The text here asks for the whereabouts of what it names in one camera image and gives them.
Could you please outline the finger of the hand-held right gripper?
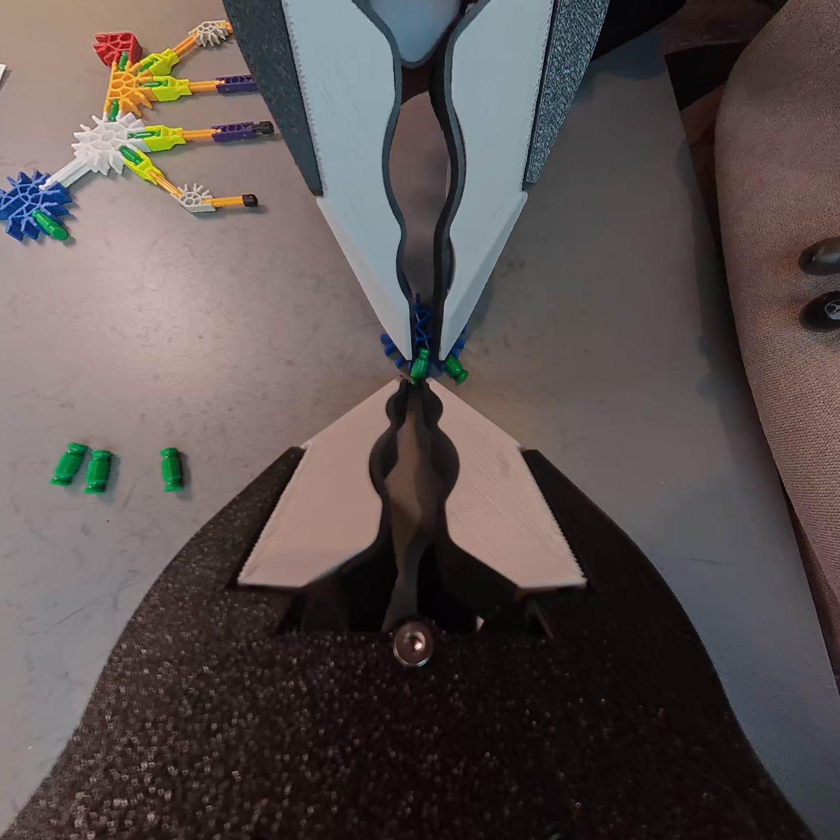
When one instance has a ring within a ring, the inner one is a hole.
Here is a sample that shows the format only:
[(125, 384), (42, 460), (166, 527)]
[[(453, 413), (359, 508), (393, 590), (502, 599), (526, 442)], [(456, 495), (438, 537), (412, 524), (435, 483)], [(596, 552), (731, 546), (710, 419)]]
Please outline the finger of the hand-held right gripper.
[(551, 0), (472, 6), (432, 69), (450, 179), (432, 230), (432, 356), (459, 340), (526, 202), (524, 164), (551, 35)]
[(318, 164), (315, 202), (384, 331), (412, 360), (407, 224), (390, 179), (404, 82), (394, 35), (372, 2), (280, 6)]

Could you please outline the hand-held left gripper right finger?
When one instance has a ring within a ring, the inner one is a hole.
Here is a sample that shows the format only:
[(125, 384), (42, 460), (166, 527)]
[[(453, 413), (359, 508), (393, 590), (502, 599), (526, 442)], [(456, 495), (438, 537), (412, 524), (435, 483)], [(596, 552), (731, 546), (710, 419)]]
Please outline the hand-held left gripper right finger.
[(584, 574), (524, 448), (435, 381), (421, 385), (435, 537), (421, 562), (421, 613), (456, 632), (545, 626), (541, 596), (582, 594)]

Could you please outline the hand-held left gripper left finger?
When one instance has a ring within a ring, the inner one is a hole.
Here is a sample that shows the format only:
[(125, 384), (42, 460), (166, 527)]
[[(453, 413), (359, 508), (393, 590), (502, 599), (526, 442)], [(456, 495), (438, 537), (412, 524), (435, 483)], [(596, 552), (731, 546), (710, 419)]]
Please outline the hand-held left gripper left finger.
[(399, 564), (387, 476), (410, 384), (393, 381), (290, 451), (293, 467), (238, 584), (290, 594), (280, 632), (380, 632)]

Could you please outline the multicoloured construction toy model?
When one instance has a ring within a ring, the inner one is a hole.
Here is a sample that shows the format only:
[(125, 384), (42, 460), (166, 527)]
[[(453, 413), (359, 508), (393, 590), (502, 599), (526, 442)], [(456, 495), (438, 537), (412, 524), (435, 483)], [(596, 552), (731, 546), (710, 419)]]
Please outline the multicoloured construction toy model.
[(109, 63), (109, 86), (103, 114), (93, 124), (78, 124), (74, 158), (47, 176), (42, 190), (62, 184), (71, 187), (88, 171), (122, 171), (129, 167), (142, 182), (166, 190), (189, 212), (213, 212), (220, 208), (258, 208), (254, 192), (242, 195), (213, 195), (202, 184), (176, 187), (160, 167), (151, 164), (151, 152), (170, 152), (176, 146), (213, 139), (258, 139), (276, 133), (270, 120), (261, 123), (217, 123), (208, 127), (176, 127), (164, 123), (142, 123), (142, 107), (151, 110), (156, 103), (176, 103), (194, 92), (254, 92), (258, 84), (248, 73), (217, 75), (217, 78), (178, 78), (172, 66), (194, 50), (223, 45), (235, 35), (229, 21), (202, 21), (176, 45), (160, 53), (142, 53), (131, 32), (99, 32), (93, 35), (93, 53)]

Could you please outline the blue snowflake connector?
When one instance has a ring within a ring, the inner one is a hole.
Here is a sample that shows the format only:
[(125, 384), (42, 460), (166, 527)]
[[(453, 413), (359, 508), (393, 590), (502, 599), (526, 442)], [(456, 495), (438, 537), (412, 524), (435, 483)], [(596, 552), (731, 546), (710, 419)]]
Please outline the blue snowflake connector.
[[(415, 341), (418, 348), (426, 348), (431, 350), (431, 340), (432, 340), (432, 306), (421, 302), (421, 296), (415, 291), (415, 302), (412, 302), (412, 332), (415, 332)], [(399, 344), (390, 340), (390, 332), (380, 332), (380, 344), (384, 344), (384, 353), (394, 363), (399, 372), (407, 372), (407, 360), (404, 353), (399, 350)], [(450, 356), (459, 360), (459, 350), (466, 348), (466, 328), (459, 331), (453, 348), (450, 348)]]
[(52, 182), (50, 171), (17, 171), (17, 179), (9, 179), (9, 190), (0, 190), (0, 223), (17, 243), (39, 239), (44, 230), (31, 223), (30, 212), (39, 208), (62, 223), (71, 202), (71, 190)]

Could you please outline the grey desk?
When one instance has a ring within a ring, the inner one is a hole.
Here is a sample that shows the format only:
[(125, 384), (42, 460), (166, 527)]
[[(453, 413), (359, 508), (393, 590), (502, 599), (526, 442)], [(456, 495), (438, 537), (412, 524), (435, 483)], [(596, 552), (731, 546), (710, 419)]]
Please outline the grey desk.
[[(66, 243), (2, 234), (2, 828), (182, 544), (290, 445), (394, 376), (280, 136), (164, 152), (74, 190)], [(760, 761), (836, 837), (836, 684), (658, 35), (602, 56), (498, 259), (453, 391), (655, 562)], [(88, 445), (71, 484), (50, 476)], [(85, 495), (91, 451), (106, 495)], [(183, 487), (164, 492), (160, 448)]]

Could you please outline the person's beige jacket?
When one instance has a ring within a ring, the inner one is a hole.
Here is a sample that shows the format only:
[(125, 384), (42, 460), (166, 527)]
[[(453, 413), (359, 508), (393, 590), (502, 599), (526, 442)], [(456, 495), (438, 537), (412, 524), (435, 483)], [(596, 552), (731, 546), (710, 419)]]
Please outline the person's beige jacket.
[(675, 2), (662, 35), (835, 679), (840, 353), (798, 312), (836, 274), (804, 274), (798, 255), (836, 237), (836, 38), (836, 0)]

